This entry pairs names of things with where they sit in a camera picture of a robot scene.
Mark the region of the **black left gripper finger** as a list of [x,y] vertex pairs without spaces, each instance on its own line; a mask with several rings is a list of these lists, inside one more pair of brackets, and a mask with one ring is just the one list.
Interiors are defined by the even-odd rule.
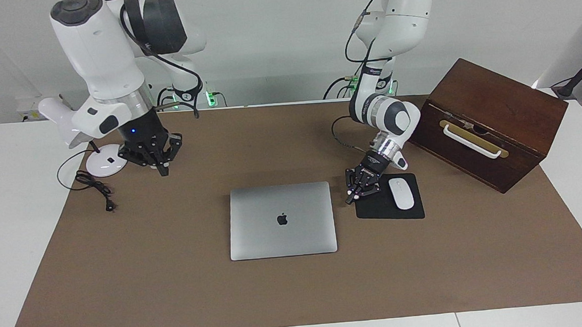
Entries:
[[346,204],[353,204],[360,198],[360,185],[359,182],[357,182],[355,174],[354,169],[346,169],[345,171],[345,182],[347,184]]
[[359,188],[360,196],[369,196],[380,192],[379,177],[361,180]]

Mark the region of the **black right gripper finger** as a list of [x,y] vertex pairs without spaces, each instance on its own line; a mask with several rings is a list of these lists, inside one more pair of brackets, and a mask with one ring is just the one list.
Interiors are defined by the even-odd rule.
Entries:
[[119,148],[119,157],[137,166],[149,166],[156,169],[160,176],[164,175],[162,159],[158,158],[147,145],[121,146]]
[[161,176],[169,175],[169,164],[175,159],[183,144],[181,133],[168,135],[169,148],[164,150],[162,155],[162,162],[160,163]]

